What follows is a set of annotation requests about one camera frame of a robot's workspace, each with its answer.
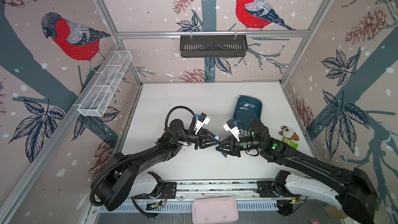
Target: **bullfinch illustration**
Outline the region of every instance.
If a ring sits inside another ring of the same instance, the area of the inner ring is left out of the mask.
[[[288,30],[294,30],[287,26],[272,9],[272,5],[265,0],[236,0],[236,17],[248,28],[259,28],[265,26],[279,25]]]
[[[100,52],[102,41],[110,37],[103,31],[94,30],[85,24],[76,24],[62,18],[59,14],[47,13],[41,20],[41,27],[46,38],[52,37],[55,43],[71,58],[79,61],[89,61]]]

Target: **pink plastic container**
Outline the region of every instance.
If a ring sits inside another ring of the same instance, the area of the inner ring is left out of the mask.
[[[234,197],[199,199],[192,203],[193,224],[215,224],[238,219],[238,207]]]

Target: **black metal shelf basket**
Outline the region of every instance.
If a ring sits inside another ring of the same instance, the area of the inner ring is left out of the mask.
[[[248,50],[246,35],[181,36],[181,57],[243,57]]]

